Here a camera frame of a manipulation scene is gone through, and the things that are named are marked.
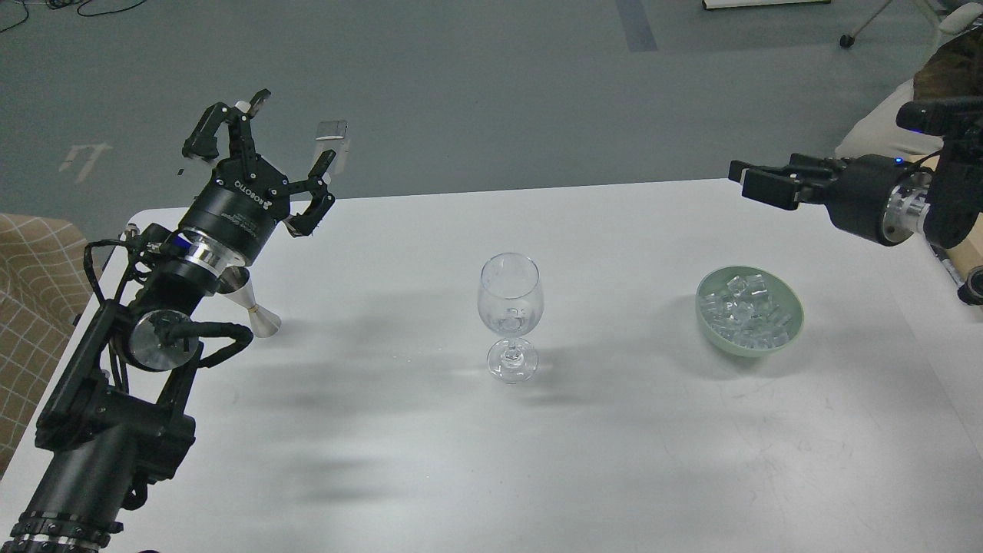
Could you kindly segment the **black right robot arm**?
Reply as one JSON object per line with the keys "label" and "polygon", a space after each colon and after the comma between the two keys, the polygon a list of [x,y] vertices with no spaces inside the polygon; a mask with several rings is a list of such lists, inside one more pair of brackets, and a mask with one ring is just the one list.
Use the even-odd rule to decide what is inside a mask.
{"label": "black right robot arm", "polygon": [[818,158],[793,154],[783,167],[731,161],[728,179],[742,196],[782,210],[822,204],[838,230],[894,247],[919,233],[951,249],[968,238],[982,210],[980,97],[906,102],[899,127],[940,137],[937,164],[867,154]]}

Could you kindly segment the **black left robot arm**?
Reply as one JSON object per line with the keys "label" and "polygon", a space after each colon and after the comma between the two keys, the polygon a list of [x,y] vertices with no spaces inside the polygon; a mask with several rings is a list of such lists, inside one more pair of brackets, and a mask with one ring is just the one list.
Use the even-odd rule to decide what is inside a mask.
{"label": "black left robot arm", "polygon": [[52,452],[4,552],[99,552],[121,532],[120,511],[172,479],[194,444],[185,412],[200,369],[277,330],[250,291],[250,266],[278,225],[308,236],[329,213],[320,151],[291,181],[257,153],[252,123],[270,91],[211,105],[182,148],[210,179],[176,230],[150,224],[85,244],[96,311],[36,420],[35,445]]}

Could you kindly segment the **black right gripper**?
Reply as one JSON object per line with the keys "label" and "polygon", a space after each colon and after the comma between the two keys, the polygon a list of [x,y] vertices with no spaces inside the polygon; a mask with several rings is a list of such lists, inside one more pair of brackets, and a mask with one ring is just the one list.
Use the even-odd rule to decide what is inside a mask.
{"label": "black right gripper", "polygon": [[918,232],[917,167],[901,157],[812,157],[793,153],[784,165],[733,160],[728,179],[741,195],[782,210],[825,204],[834,227],[887,247]]}

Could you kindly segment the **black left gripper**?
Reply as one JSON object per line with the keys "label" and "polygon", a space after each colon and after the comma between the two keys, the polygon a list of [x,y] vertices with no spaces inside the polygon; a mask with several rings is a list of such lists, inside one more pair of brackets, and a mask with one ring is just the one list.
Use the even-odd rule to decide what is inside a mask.
{"label": "black left gripper", "polygon": [[[245,267],[255,263],[277,224],[284,224],[293,237],[309,236],[335,203],[329,191],[329,169],[336,151],[323,151],[306,179],[297,181],[287,180],[257,154],[252,120],[271,95],[273,92],[264,88],[249,101],[212,104],[182,146],[183,157],[213,168],[206,187],[180,220],[179,231],[206,235],[232,250]],[[227,130],[228,148],[222,160],[218,140],[221,127]],[[304,194],[308,204],[293,213],[291,199]]]}

